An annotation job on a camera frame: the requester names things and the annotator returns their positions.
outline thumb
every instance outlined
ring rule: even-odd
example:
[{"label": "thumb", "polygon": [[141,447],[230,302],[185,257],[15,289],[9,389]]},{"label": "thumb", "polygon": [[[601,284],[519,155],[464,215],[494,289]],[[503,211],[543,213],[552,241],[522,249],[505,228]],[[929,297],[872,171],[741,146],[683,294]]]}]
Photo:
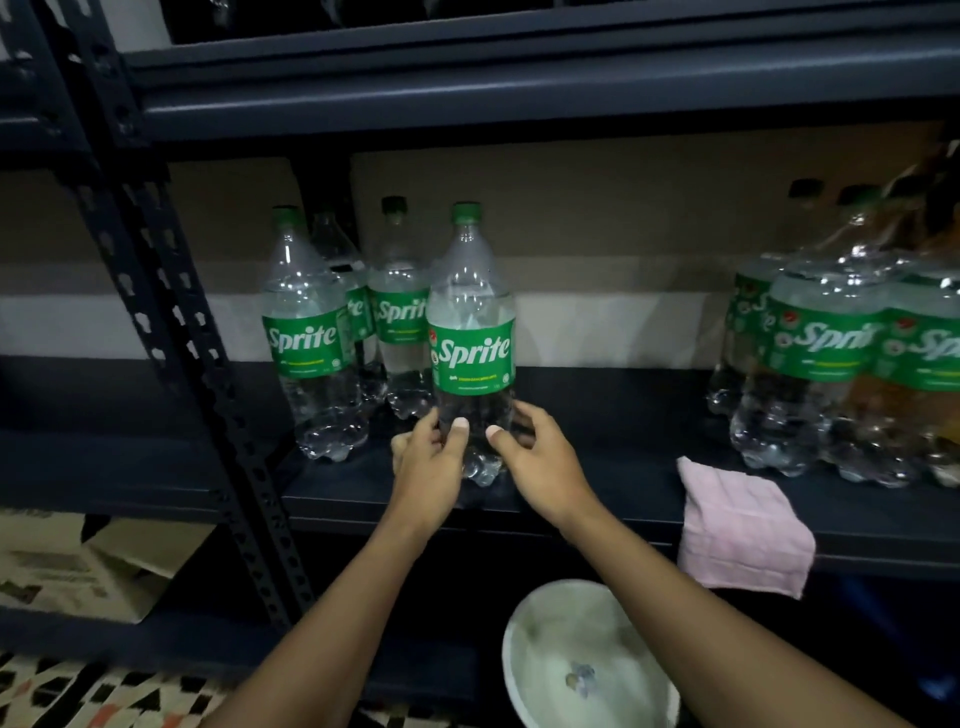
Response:
[{"label": "thumb", "polygon": [[523,446],[514,439],[514,436],[507,432],[500,425],[490,425],[487,427],[487,440],[497,452],[503,457],[503,461],[508,468],[513,468],[518,457],[525,452]]},{"label": "thumb", "polygon": [[466,417],[458,417],[450,425],[450,431],[446,433],[446,445],[444,445],[444,455],[456,458],[458,463],[464,460],[464,450],[467,449],[467,441],[470,438],[470,423]]}]

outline box flap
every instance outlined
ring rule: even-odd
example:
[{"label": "box flap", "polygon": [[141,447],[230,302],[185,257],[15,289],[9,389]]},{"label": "box flap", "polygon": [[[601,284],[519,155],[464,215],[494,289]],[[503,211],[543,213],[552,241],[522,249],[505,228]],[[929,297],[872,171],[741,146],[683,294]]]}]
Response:
[{"label": "box flap", "polygon": [[86,545],[172,579],[213,529],[206,523],[113,519]]},{"label": "box flap", "polygon": [[81,547],[84,516],[79,513],[0,508],[0,549],[75,552]]}]

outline wall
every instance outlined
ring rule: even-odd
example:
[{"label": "wall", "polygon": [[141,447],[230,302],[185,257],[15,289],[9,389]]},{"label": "wall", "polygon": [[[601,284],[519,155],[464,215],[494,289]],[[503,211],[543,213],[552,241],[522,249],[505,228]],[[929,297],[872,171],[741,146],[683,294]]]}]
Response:
[{"label": "wall", "polygon": [[[707,367],[732,271],[782,248],[799,177],[886,182],[937,124],[903,123],[360,154],[352,185],[363,245],[379,200],[408,198],[427,256],[449,206],[484,204],[484,232],[516,292],[517,362]],[[270,207],[296,204],[285,159],[174,164],[172,192],[228,354],[269,359],[257,281]],[[821,212],[827,217],[830,210]],[[47,172],[0,174],[0,353],[143,358],[69,194]]]}]

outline hand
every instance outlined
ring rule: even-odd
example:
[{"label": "hand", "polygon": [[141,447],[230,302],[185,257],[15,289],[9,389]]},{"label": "hand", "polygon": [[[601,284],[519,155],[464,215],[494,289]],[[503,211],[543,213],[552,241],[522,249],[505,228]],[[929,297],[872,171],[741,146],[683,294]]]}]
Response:
[{"label": "hand", "polygon": [[463,477],[464,450],[469,439],[466,418],[453,421],[440,445],[434,407],[414,427],[390,443],[394,453],[394,492],[383,522],[413,528],[426,541],[450,515]]},{"label": "hand", "polygon": [[527,502],[541,516],[567,535],[571,521],[581,513],[599,507],[577,453],[545,410],[516,400],[520,420],[529,420],[536,436],[526,449],[502,427],[490,425],[487,440],[503,457],[514,482]]}]

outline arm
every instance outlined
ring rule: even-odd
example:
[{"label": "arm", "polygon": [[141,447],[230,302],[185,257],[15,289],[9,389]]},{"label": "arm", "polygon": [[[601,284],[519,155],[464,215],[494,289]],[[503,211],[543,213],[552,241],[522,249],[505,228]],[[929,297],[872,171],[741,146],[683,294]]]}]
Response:
[{"label": "arm", "polygon": [[206,728],[340,728],[360,698],[407,573],[460,491],[466,420],[443,449],[434,409],[393,443],[396,481],[367,544]]},{"label": "arm", "polygon": [[663,558],[597,500],[553,418],[516,408],[532,449],[498,427],[487,436],[517,488],[600,574],[707,728],[908,726]]}]

